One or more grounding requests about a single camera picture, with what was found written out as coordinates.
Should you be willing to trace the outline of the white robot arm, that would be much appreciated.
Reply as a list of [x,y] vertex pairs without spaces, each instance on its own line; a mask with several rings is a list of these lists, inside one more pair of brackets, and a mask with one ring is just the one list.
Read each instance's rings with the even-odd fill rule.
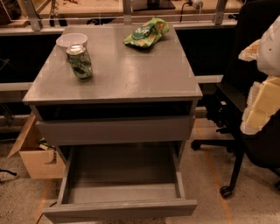
[[254,135],[280,109],[280,16],[260,39],[242,50],[238,58],[255,60],[257,69],[267,75],[265,81],[253,83],[242,115],[241,132]]

